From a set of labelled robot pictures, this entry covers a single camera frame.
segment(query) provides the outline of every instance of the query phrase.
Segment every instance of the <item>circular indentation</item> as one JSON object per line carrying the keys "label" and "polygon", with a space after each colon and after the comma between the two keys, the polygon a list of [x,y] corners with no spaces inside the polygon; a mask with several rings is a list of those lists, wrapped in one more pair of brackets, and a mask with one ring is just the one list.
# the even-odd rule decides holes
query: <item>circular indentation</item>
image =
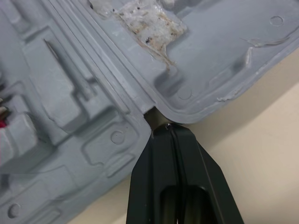
{"label": "circular indentation", "polygon": [[178,91],[178,97],[181,99],[189,99],[192,96],[192,90],[187,88],[182,88]]}
{"label": "circular indentation", "polygon": [[20,205],[19,204],[12,204],[7,211],[7,215],[9,218],[16,218],[19,216],[20,213]]}
{"label": "circular indentation", "polygon": [[275,26],[275,27],[280,27],[284,23],[284,19],[278,15],[273,16],[270,19],[270,24]]}
{"label": "circular indentation", "polygon": [[115,131],[111,135],[111,141],[114,144],[121,144],[121,143],[123,143],[124,140],[125,140],[125,135],[121,131]]}

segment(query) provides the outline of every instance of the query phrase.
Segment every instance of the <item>dirty residue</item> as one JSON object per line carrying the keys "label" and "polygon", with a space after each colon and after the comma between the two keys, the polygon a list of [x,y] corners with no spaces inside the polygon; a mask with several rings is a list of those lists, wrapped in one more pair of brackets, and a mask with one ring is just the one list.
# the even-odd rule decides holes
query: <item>dirty residue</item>
{"label": "dirty residue", "polygon": [[170,19],[156,0],[134,0],[117,14],[137,38],[139,44],[150,49],[154,57],[168,65],[166,46],[186,31],[186,26],[176,17]]}

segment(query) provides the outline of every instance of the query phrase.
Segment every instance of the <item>black clamp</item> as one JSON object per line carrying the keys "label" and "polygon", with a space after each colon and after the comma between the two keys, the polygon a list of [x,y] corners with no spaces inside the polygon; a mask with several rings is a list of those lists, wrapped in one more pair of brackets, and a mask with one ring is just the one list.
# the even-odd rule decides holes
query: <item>black clamp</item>
{"label": "black clamp", "polygon": [[243,224],[217,163],[187,128],[153,132],[131,177],[127,224]]}

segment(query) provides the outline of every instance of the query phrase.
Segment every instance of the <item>molded plastic tray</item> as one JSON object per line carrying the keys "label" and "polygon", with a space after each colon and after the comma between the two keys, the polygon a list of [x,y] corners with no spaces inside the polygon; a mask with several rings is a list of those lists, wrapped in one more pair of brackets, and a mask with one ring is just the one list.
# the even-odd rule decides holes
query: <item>molded plastic tray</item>
{"label": "molded plastic tray", "polygon": [[144,113],[199,121],[299,46],[297,0],[91,2],[0,0],[1,224],[66,223],[132,171]]}

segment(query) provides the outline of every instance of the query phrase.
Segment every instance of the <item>beige wall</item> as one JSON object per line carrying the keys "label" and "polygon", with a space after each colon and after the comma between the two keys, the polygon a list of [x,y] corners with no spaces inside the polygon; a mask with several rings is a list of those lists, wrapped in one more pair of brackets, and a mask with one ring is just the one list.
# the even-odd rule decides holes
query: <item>beige wall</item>
{"label": "beige wall", "polygon": [[[246,224],[299,224],[299,50],[187,127],[222,168]],[[129,178],[70,224],[124,224],[128,189]]]}

